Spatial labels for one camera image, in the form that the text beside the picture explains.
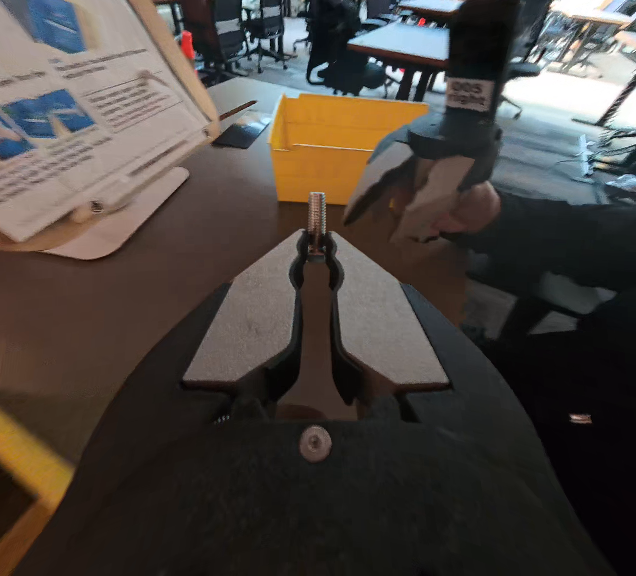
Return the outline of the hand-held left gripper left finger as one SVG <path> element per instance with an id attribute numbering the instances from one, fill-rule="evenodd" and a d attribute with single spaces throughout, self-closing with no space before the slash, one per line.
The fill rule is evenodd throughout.
<path id="1" fill-rule="evenodd" d="M 305 230 L 230 283 L 182 382 L 188 388 L 281 399 L 297 381 Z"/>

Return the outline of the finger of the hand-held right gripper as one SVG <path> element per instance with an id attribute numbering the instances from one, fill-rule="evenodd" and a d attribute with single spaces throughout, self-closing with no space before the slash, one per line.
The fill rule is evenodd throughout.
<path id="1" fill-rule="evenodd" d="M 389 198 L 392 243 L 425 243 L 436 238 L 435 224 L 458 204 L 459 188 L 474 165 L 472 158 L 419 160 L 413 173 L 397 182 Z"/>
<path id="2" fill-rule="evenodd" d="M 388 204 L 398 189 L 413 188 L 417 157 L 411 147 L 392 142 L 369 159 L 345 207 L 343 225 L 348 227 L 382 202 Z"/>

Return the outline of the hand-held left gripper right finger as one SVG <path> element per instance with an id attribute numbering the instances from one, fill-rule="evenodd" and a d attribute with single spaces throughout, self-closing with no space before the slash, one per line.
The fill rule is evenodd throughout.
<path id="1" fill-rule="evenodd" d="M 346 404 L 450 387 L 402 284 L 336 232 L 330 271 L 332 375 Z"/>

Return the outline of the steel bolt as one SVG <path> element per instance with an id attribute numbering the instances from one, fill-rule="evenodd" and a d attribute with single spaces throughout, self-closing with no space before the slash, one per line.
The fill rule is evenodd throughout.
<path id="1" fill-rule="evenodd" d="M 323 261 L 326 237 L 326 196 L 324 192 L 310 192 L 308 195 L 308 249 L 309 261 Z"/>

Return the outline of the yellow divided bin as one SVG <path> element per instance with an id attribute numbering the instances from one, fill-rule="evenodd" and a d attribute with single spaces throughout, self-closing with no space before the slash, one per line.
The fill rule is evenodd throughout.
<path id="1" fill-rule="evenodd" d="M 1 574 L 12 575 L 59 508 L 75 467 L 1 410 L 1 469 L 33 500 L 1 536 Z"/>

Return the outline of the person's right forearm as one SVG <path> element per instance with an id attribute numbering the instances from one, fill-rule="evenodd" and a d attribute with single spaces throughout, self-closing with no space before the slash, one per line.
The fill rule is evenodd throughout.
<path id="1" fill-rule="evenodd" d="M 635 206 L 573 205 L 501 192 L 501 209 L 483 230 L 457 244 L 538 276 L 622 293 L 635 287 Z"/>

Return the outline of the person's right hand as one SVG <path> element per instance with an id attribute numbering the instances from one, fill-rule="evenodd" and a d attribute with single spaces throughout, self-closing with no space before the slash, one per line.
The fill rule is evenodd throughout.
<path id="1" fill-rule="evenodd" d="M 431 224 L 437 237 L 475 235 L 493 223 L 501 212 L 501 198 L 490 182 L 482 182 L 462 192 L 448 212 Z"/>

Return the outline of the yellow open bin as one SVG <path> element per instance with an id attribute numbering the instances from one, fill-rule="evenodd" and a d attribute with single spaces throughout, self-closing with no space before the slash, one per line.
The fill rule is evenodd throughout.
<path id="1" fill-rule="evenodd" d="M 427 103 L 282 94 L 268 136 L 278 201 L 324 192 L 328 204 L 345 206 L 377 144 L 429 111 Z"/>

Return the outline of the background office desks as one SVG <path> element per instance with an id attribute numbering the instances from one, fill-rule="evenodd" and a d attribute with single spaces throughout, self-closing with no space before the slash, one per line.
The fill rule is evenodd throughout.
<path id="1" fill-rule="evenodd" d="M 151 0 L 156 7 L 170 7 L 173 15 L 173 27 L 182 28 L 186 12 L 182 0 Z M 382 19 L 376 25 L 372 20 L 361 21 L 361 29 L 349 40 L 345 55 L 370 57 L 377 63 L 384 63 L 395 69 L 404 69 L 400 89 L 396 98 L 407 99 L 409 84 L 414 73 L 420 73 L 416 101 L 424 96 L 423 83 L 437 73 L 449 68 L 450 31 L 441 27 L 417 27 L 401 21 L 385 23 Z"/>

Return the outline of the black jacket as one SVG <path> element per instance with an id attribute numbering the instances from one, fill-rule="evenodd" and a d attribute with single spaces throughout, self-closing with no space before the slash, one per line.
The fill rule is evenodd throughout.
<path id="1" fill-rule="evenodd" d="M 327 86 L 317 71 L 331 74 L 346 45 L 361 29 L 356 4 L 350 0 L 310 0 L 308 11 L 310 54 L 305 78 L 310 86 Z"/>

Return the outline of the black flat card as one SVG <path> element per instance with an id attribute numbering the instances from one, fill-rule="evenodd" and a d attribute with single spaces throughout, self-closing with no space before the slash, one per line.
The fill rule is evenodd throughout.
<path id="1" fill-rule="evenodd" d="M 230 147 L 245 150 L 266 130 L 268 123 L 257 121 L 250 124 L 232 124 L 212 143 L 215 147 Z"/>

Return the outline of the group of black office chairs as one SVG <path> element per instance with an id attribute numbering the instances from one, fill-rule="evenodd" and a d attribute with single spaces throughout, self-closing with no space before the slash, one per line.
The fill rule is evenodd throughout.
<path id="1" fill-rule="evenodd" d="M 525 13 L 525 1 L 520 10 L 518 20 L 518 34 L 514 41 L 512 58 L 516 57 L 515 50 L 521 45 L 523 31 L 522 15 Z M 182 0 L 183 10 L 186 12 L 185 30 L 193 35 L 195 50 L 200 53 L 206 63 L 213 62 L 219 73 L 231 66 L 232 61 L 238 61 L 242 56 L 258 55 L 261 63 L 264 55 L 285 63 L 282 52 L 282 37 L 284 35 L 283 0 L 259 0 L 256 15 L 250 15 L 243 20 L 242 0 Z M 335 94 L 358 96 L 361 90 L 367 88 L 376 90 L 386 89 L 396 82 L 387 74 L 387 64 L 377 63 L 370 57 L 356 57 L 345 55 L 333 67 L 333 72 L 324 74 L 327 87 Z M 523 76 L 533 76 L 540 72 L 534 64 L 509 64 L 508 81 Z"/>

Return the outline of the person's dark clothing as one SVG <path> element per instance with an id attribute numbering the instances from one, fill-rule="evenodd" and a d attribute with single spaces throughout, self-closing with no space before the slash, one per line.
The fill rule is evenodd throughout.
<path id="1" fill-rule="evenodd" d="M 574 330 L 494 341 L 462 329 L 529 414 L 572 508 L 618 575 L 635 574 L 635 289 Z M 574 425 L 570 413 L 589 414 Z"/>

